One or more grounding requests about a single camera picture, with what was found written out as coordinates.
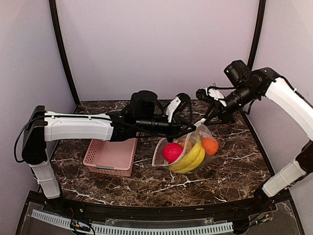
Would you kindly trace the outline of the orange toy fruit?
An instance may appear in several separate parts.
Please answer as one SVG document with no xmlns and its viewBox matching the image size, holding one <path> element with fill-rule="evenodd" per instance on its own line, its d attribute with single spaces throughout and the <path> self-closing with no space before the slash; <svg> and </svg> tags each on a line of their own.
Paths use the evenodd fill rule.
<svg viewBox="0 0 313 235">
<path fill-rule="evenodd" d="M 213 138 L 205 138 L 202 140 L 202 147 L 205 149 L 206 155 L 214 156 L 219 148 L 218 142 Z"/>
</svg>

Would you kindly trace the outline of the red toy fruit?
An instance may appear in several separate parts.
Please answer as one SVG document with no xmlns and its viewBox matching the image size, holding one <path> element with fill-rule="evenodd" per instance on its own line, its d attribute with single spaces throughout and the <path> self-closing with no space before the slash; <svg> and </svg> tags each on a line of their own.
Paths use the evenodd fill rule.
<svg viewBox="0 0 313 235">
<path fill-rule="evenodd" d="M 162 151 L 164 159 L 168 163 L 173 163 L 181 153 L 183 152 L 183 147 L 178 143 L 169 143 L 167 144 Z"/>
</svg>

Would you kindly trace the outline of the pink plastic basket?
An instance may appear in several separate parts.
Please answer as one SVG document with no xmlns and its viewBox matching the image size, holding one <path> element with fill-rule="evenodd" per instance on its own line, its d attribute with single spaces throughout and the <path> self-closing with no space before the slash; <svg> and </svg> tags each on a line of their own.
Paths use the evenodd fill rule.
<svg viewBox="0 0 313 235">
<path fill-rule="evenodd" d="M 91 140 L 83 164 L 91 172 L 130 177 L 136 146 L 137 139 L 123 142 Z"/>
</svg>

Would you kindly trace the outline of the clear dotted zip bag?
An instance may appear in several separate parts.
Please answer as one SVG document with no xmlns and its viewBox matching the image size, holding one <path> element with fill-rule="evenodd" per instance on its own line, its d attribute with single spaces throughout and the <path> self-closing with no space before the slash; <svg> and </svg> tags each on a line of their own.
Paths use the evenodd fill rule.
<svg viewBox="0 0 313 235">
<path fill-rule="evenodd" d="M 200 139 L 202 142 L 202 140 L 205 138 L 213 138 L 208 127 L 206 125 L 204 125 L 205 120 L 206 119 L 202 118 L 195 123 L 195 127 L 196 127 L 195 131 L 188 133 L 188 134 L 186 134 L 182 137 L 179 137 L 177 139 L 174 139 L 171 142 L 171 143 L 178 143 L 183 147 L 183 152 L 181 153 L 179 158 L 177 158 L 173 163 L 168 163 L 163 157 L 163 154 L 162 154 L 163 148 L 167 144 L 169 144 L 170 142 L 168 142 L 166 138 L 162 138 L 158 142 L 158 144 L 156 145 L 154 155 L 153 155 L 153 160 L 152 160 L 152 166 L 153 167 L 164 167 L 164 168 L 170 170 L 169 166 L 179 162 L 184 157 L 184 155 L 186 155 L 192 149 L 192 147 L 196 143 L 196 140 Z M 205 154 L 205 158 L 202 161 L 202 163 L 197 168 L 195 168 L 194 170 L 192 170 L 188 173 L 196 172 L 197 170 L 202 168 L 212 157 L 213 156 L 208 156 Z"/>
</svg>

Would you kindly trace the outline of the yellow toy banana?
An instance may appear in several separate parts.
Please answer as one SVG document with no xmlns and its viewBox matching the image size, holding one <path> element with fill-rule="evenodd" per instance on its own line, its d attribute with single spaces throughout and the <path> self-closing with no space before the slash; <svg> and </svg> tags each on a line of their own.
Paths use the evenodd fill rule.
<svg viewBox="0 0 313 235">
<path fill-rule="evenodd" d="M 202 147 L 201 140 L 196 140 L 192 149 L 184 155 L 184 157 L 169 166 L 169 169 L 174 173 L 184 174 L 197 168 L 205 158 L 205 149 Z"/>
</svg>

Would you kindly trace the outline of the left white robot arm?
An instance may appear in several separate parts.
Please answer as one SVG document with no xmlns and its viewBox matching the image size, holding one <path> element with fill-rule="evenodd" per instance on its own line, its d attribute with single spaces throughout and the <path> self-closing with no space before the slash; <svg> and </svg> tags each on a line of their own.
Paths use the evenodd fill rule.
<svg viewBox="0 0 313 235">
<path fill-rule="evenodd" d="M 169 141 L 187 133 L 190 124 L 176 114 L 132 115 L 127 111 L 98 115 L 60 114 L 37 106 L 29 121 L 18 134 L 22 140 L 22 158 L 18 163 L 27 163 L 40 185 L 50 206 L 58 213 L 66 213 L 69 203 L 63 198 L 50 160 L 46 153 L 49 141 L 67 139 L 95 139 L 122 142 L 138 138 L 139 133 Z"/>
</svg>

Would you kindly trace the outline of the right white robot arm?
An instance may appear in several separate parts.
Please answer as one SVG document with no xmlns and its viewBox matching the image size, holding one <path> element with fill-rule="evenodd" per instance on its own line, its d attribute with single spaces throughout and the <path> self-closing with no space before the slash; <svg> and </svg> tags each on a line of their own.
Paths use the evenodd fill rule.
<svg viewBox="0 0 313 235">
<path fill-rule="evenodd" d="M 308 139 L 297 156 L 254 191 L 249 207 L 253 212 L 261 212 L 281 191 L 292 187 L 313 171 L 313 107 L 286 78 L 271 68 L 236 71 L 231 66 L 225 73 L 233 83 L 229 95 L 224 96 L 221 92 L 223 89 L 217 86 L 207 87 L 203 91 L 203 98 L 210 102 L 206 125 L 231 122 L 234 112 L 264 97 L 297 124 Z"/>
</svg>

